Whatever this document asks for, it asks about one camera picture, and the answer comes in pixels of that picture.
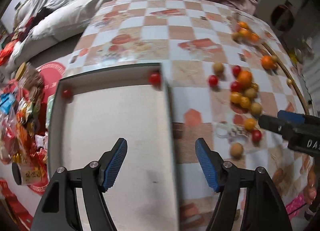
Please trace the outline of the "yellow cherry tomato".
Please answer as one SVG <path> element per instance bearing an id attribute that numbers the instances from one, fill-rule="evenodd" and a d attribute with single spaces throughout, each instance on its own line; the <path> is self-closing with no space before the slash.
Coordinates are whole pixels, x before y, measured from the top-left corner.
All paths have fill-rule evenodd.
<path id="1" fill-rule="evenodd" d="M 250 109 L 251 108 L 251 100 L 246 96 L 241 96 L 240 98 L 240 107 L 243 109 Z"/>
<path id="2" fill-rule="evenodd" d="M 239 104 L 241 102 L 242 94 L 239 92 L 231 92 L 230 93 L 230 102 L 232 104 Z"/>
<path id="3" fill-rule="evenodd" d="M 252 132 L 253 130 L 255 130 L 256 124 L 257 124 L 257 122 L 255 119 L 247 118 L 244 121 L 244 128 L 246 131 Z"/>

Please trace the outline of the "orange in bowl right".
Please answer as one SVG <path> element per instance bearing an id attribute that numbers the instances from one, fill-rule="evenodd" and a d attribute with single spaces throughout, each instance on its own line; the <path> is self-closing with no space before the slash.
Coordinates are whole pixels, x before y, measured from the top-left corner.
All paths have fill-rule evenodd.
<path id="1" fill-rule="evenodd" d="M 260 37 L 254 32 L 250 33 L 248 39 L 252 44 L 257 44 L 260 41 Z"/>

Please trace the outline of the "red cherry tomato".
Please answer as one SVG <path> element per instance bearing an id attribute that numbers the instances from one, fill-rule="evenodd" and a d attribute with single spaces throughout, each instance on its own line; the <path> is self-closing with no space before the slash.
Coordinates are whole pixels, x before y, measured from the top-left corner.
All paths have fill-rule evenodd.
<path id="1" fill-rule="evenodd" d="M 242 85 L 238 81 L 233 81 L 230 85 L 231 92 L 242 92 Z"/>
<path id="2" fill-rule="evenodd" d="M 210 75 L 208 77 L 208 84 L 211 88 L 215 88 L 218 86 L 219 78 L 216 75 Z"/>
<path id="3" fill-rule="evenodd" d="M 162 77 L 159 71 L 154 71 L 149 75 L 148 78 L 149 83 L 154 86 L 158 87 L 161 85 Z"/>
<path id="4" fill-rule="evenodd" d="M 238 65 L 235 65 L 232 67 L 232 73 L 234 75 L 235 78 L 237 78 L 237 76 L 240 74 L 241 72 L 241 67 Z"/>

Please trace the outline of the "glass fruit bowl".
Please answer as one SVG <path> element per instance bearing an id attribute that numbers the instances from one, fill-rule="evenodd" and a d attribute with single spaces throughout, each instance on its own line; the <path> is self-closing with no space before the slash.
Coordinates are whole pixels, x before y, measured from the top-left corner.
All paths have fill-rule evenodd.
<path id="1" fill-rule="evenodd" d="M 265 41 L 263 27 L 251 17 L 234 12 L 230 18 L 231 38 L 238 43 L 258 46 Z"/>

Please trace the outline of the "red gift box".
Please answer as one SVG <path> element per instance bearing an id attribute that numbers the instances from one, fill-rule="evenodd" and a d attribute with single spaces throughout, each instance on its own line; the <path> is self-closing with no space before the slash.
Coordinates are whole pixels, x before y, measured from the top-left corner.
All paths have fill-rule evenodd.
<path id="1" fill-rule="evenodd" d="M 10 219 L 17 224 L 19 230 L 30 230 L 33 217 L 11 192 L 5 179 L 1 178 L 1 203 Z"/>

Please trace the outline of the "wooden curved stick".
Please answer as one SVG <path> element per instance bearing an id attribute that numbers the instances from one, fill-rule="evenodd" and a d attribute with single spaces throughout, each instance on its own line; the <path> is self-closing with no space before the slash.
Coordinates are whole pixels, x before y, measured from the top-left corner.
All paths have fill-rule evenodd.
<path id="1" fill-rule="evenodd" d="M 291 81 L 291 85 L 293 86 L 298 98 L 299 98 L 299 101 L 301 102 L 302 104 L 302 107 L 304 109 L 304 113 L 306 115 L 309 115 L 309 108 L 308 108 L 308 104 L 307 102 L 305 101 L 298 85 L 296 84 L 295 80 L 293 79 L 293 77 L 291 76 L 289 70 L 285 67 L 285 65 L 283 64 L 283 62 L 280 60 L 280 58 L 277 56 L 277 54 L 272 50 L 272 48 L 266 43 L 266 42 L 263 42 L 262 43 L 262 46 L 266 49 L 266 51 L 271 55 L 271 56 L 274 56 L 277 60 L 277 64 L 280 66 L 280 68 L 283 70 L 284 74 L 287 76 L 287 79 Z"/>

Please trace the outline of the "red cherry tomato top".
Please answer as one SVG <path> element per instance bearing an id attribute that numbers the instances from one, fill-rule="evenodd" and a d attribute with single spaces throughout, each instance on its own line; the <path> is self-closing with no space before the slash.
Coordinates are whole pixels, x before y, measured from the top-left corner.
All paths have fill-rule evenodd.
<path id="1" fill-rule="evenodd" d="M 241 67 L 238 65 L 235 65 L 232 67 L 232 73 L 234 75 L 235 78 L 237 78 L 237 76 L 240 74 L 241 72 Z"/>

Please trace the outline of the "shallow white tray box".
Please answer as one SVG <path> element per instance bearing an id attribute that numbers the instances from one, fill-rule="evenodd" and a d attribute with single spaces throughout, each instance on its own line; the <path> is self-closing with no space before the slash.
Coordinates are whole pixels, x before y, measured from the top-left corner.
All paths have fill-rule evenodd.
<path id="1" fill-rule="evenodd" d="M 118 230 L 178 230 L 168 88 L 148 81 L 160 63 L 119 65 L 58 83 L 49 124 L 48 174 L 96 161 L 119 138 L 127 154 L 104 197 Z M 73 99 L 61 94 L 71 89 Z"/>

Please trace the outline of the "clear snack jar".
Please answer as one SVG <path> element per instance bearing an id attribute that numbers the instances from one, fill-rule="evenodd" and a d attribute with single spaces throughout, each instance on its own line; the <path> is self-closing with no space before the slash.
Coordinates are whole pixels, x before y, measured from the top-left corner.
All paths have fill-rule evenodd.
<path id="1" fill-rule="evenodd" d="M 32 88 L 43 89 L 44 81 L 40 73 L 30 64 L 23 62 L 18 68 L 15 80 L 18 81 L 18 85 L 30 91 Z"/>

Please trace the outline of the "white sofa cushion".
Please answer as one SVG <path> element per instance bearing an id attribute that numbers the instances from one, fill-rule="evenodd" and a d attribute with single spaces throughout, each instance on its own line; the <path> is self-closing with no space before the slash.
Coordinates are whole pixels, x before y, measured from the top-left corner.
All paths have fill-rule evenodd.
<path id="1" fill-rule="evenodd" d="M 27 0 L 17 10 L 20 39 L 7 61 L 13 69 L 58 42 L 83 32 L 100 7 L 114 0 Z"/>

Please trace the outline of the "snack bag pile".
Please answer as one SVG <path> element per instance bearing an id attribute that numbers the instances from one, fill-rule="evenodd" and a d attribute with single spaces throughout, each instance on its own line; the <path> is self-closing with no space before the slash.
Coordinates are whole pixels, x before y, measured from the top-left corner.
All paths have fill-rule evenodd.
<path id="1" fill-rule="evenodd" d="M 44 87 L 21 88 L 13 78 L 1 84 L 1 162 L 40 167 L 47 164 L 47 149 L 36 144 L 46 133 Z"/>

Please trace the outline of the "longan by edge orange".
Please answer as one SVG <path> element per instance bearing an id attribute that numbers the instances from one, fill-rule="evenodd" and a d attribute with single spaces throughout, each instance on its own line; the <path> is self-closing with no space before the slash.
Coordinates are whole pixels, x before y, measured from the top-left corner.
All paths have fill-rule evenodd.
<path id="1" fill-rule="evenodd" d="M 272 55 L 271 58 L 272 58 L 272 61 L 274 61 L 274 63 L 278 63 L 279 61 L 278 56 Z"/>

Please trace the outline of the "small dark yellow tomato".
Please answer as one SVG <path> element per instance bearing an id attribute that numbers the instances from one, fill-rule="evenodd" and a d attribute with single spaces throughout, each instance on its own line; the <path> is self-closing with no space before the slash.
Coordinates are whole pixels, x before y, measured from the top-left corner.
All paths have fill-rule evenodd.
<path id="1" fill-rule="evenodd" d="M 255 89 L 255 91 L 259 91 L 259 85 L 257 83 L 252 83 L 251 88 Z"/>

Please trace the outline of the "longan beside orange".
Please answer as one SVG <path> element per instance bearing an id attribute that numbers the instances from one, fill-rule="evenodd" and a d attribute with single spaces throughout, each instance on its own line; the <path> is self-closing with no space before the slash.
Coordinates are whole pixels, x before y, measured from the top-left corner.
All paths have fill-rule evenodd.
<path id="1" fill-rule="evenodd" d="M 257 98 L 258 92 L 254 88 L 248 88 L 244 91 L 244 96 L 249 98 L 250 100 L 254 100 Z"/>

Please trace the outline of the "orange in bowl top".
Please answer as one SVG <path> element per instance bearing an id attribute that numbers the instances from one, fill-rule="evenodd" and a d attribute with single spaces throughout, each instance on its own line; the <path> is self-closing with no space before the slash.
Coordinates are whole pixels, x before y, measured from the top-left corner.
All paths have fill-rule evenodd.
<path id="1" fill-rule="evenodd" d="M 238 22 L 238 25 L 240 26 L 240 28 L 244 28 L 244 29 L 249 30 L 248 24 L 243 21 Z"/>

